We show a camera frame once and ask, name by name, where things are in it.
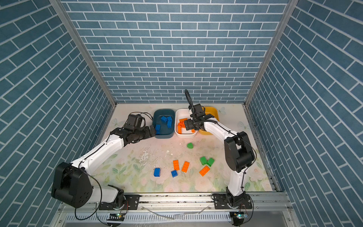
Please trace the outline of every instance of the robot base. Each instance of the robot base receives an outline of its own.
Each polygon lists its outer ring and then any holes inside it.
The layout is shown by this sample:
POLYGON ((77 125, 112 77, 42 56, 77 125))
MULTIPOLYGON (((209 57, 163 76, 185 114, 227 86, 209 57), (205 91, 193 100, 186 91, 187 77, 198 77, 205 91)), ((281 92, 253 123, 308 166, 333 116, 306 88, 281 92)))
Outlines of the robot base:
POLYGON ((214 208, 217 210, 238 209, 241 204, 244 205, 243 208, 252 209, 251 197, 246 192, 233 196, 227 188, 226 194, 214 193, 212 199, 214 200, 214 208))
MULTIPOLYGON (((125 200, 124 205, 127 206, 127 204, 129 205, 128 209, 129 210, 137 210, 137 207, 139 205, 139 199, 140 196, 139 195, 124 195, 122 194, 122 196, 124 196, 125 200)), ((101 205, 99 206, 100 210, 119 210, 119 206, 117 205, 117 203, 101 203, 101 205)), ((126 207, 122 207, 122 212, 125 212, 127 210, 126 207)))

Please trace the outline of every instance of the white bowl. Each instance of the white bowl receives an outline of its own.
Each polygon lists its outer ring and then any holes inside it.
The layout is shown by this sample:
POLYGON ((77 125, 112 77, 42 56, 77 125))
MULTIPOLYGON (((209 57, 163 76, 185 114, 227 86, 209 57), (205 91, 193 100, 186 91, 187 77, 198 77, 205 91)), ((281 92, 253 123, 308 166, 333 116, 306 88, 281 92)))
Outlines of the white bowl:
POLYGON ((192 133, 192 130, 186 130, 184 128, 181 129, 182 134, 178 133, 178 123, 180 119, 190 119, 189 109, 179 109, 175 112, 175 127, 174 131, 176 135, 180 138, 193 138, 197 134, 197 130, 195 130, 195 133, 192 133))

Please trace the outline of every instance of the blue bowl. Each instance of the blue bowl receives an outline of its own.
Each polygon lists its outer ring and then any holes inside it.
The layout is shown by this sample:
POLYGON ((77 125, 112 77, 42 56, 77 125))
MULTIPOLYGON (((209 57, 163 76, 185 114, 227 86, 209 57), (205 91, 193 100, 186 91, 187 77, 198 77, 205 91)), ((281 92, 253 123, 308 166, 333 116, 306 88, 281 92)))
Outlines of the blue bowl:
POLYGON ((155 135, 155 138, 158 138, 158 139, 171 138, 174 134, 174 124, 175 124, 175 111, 174 110, 160 109, 160 110, 155 111, 154 120, 152 121, 152 125, 154 125, 154 127, 156 125, 160 125, 160 134, 155 135), (165 123, 161 120, 162 116, 171 117, 171 119, 173 120, 172 124, 171 124, 171 128, 168 128, 167 123, 165 123))

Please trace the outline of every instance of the bowl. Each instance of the bowl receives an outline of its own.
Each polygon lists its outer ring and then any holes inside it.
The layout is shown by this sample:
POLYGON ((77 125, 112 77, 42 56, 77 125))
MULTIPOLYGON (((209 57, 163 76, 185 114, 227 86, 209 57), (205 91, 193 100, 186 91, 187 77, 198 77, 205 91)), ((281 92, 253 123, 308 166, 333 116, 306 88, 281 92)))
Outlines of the bowl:
MULTIPOLYGON (((219 121, 218 110, 216 108, 211 106, 205 106, 205 114, 211 114, 217 119, 217 121, 219 121)), ((204 131, 202 129, 199 130, 199 133, 202 135, 213 135, 212 133, 204 131)))
POLYGON ((181 129, 181 134, 178 133, 178 123, 180 119, 190 119, 190 114, 189 114, 189 109, 179 109, 176 111, 175 113, 175 127, 174 127, 174 131, 176 133, 176 135, 180 138, 193 138, 196 134, 197 134, 197 130, 192 133, 192 130, 186 130, 184 128, 181 129))
POLYGON ((158 139, 171 138, 173 136, 173 132, 174 132, 173 128, 174 128, 174 124, 175 124, 175 111, 172 109, 159 109, 154 112, 153 118, 154 119, 152 121, 152 125, 154 127, 156 125, 160 125, 160 134, 155 135, 155 138, 158 138, 158 139), (166 122, 161 121, 162 116, 171 117, 171 119, 173 120, 173 122, 171 124, 171 128, 168 128, 166 122))

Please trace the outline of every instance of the green lego brick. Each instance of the green lego brick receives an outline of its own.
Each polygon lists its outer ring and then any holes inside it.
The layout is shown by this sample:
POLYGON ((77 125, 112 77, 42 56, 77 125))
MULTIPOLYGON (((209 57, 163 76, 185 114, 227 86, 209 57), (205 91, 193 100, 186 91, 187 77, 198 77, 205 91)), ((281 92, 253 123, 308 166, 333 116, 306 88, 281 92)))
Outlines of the green lego brick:
POLYGON ((207 163, 207 159, 203 156, 200 158, 200 163, 202 163, 202 165, 205 165, 207 163))
POLYGON ((214 159, 213 158, 210 158, 208 161, 207 161, 207 165, 209 165, 209 167, 211 167, 214 163, 214 159))

